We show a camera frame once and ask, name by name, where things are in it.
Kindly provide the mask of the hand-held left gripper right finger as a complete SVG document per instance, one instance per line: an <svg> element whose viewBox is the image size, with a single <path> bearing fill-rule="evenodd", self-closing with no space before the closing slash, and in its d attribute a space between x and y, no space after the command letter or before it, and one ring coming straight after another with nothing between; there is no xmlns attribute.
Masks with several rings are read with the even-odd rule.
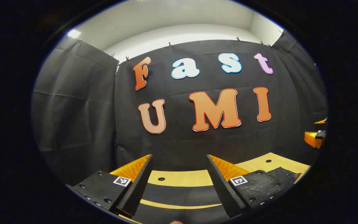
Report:
<svg viewBox="0 0 358 224"><path fill-rule="evenodd" d="M253 213L275 202L291 189L291 171L247 171L216 156L207 155L207 171L229 217Z"/></svg>

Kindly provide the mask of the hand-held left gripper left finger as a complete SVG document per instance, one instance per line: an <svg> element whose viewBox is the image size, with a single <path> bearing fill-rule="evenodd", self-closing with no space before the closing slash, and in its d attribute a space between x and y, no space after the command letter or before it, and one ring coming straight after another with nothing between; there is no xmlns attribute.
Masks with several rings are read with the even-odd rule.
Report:
<svg viewBox="0 0 358 224"><path fill-rule="evenodd" d="M75 185L66 186L106 211L131 218L137 211L153 167L153 155L149 154L114 171L97 171Z"/></svg>

